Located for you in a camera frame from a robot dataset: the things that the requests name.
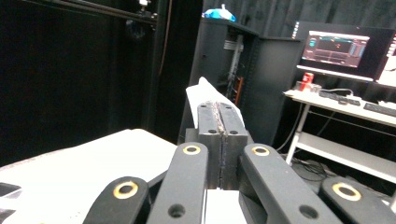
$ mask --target white shelf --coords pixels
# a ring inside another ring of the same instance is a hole
[[[396,184],[395,162],[358,151],[352,147],[334,143],[309,133],[300,133],[297,147]]]

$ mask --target electronic device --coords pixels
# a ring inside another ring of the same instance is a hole
[[[374,111],[376,113],[393,116],[396,118],[396,109],[392,109],[382,105],[366,103],[364,109]]]
[[[305,41],[297,67],[322,75],[374,81],[385,66],[395,31],[297,21],[292,38]]]
[[[319,96],[338,101],[338,103],[340,105],[346,105],[346,104],[361,105],[360,101],[349,99],[349,98],[346,98],[345,96],[338,95],[338,94],[335,94],[335,93],[332,93],[332,92],[320,91],[319,92]]]

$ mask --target screw hole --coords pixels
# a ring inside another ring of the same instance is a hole
[[[300,206],[300,212],[303,214],[303,216],[309,218],[309,219],[315,219],[318,218],[318,212],[314,208],[308,205],[301,205]]]
[[[270,154],[270,150],[265,147],[254,147],[251,150],[257,156],[268,156]]]
[[[184,216],[186,210],[184,209],[183,205],[181,204],[174,204],[169,207],[168,214],[170,217],[179,218]]]
[[[187,151],[189,151],[189,152],[194,152],[194,151],[196,151],[197,149],[195,148],[195,147],[188,147],[187,148]]]
[[[355,196],[356,195],[356,193],[353,192],[352,189],[347,189],[347,188],[344,188],[344,187],[340,187],[340,191],[342,193],[344,193],[345,195],[348,195],[348,196]]]
[[[133,189],[134,189],[134,188],[133,188],[132,186],[130,186],[130,185],[125,185],[125,186],[122,186],[122,187],[120,188],[119,192],[120,192],[120,193],[129,193],[129,192],[131,192]]]
[[[257,149],[256,149],[256,152],[258,152],[258,153],[264,153],[264,152],[266,152],[266,150],[265,150],[264,148],[257,148]]]
[[[198,146],[187,146],[183,148],[183,152],[187,155],[196,155],[201,152],[201,148]]]

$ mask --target monitor screen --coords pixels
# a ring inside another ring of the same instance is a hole
[[[305,41],[298,68],[323,75],[373,81],[385,65],[394,31],[297,21],[292,37]]]

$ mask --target white paper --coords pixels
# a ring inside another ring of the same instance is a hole
[[[229,99],[219,93],[204,77],[200,77],[198,85],[188,87],[186,89],[187,97],[189,98],[192,118],[194,120],[194,127],[198,128],[198,105],[205,102],[224,103],[232,106],[238,117],[242,119],[241,111]]]

